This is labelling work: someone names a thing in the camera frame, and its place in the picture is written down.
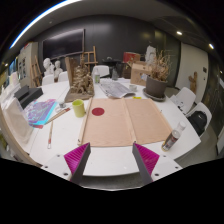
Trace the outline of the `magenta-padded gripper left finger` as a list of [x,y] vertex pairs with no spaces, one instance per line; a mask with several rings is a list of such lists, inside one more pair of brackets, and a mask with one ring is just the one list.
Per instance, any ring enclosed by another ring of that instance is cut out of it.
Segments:
[[90,144],[86,143],[65,155],[57,154],[42,169],[79,185],[90,153]]

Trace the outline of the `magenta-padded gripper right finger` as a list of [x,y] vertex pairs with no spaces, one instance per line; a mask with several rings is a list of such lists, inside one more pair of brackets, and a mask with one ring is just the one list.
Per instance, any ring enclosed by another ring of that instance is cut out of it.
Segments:
[[134,143],[132,153],[136,160],[144,185],[159,180],[182,169],[174,160],[164,154],[157,154],[150,149]]

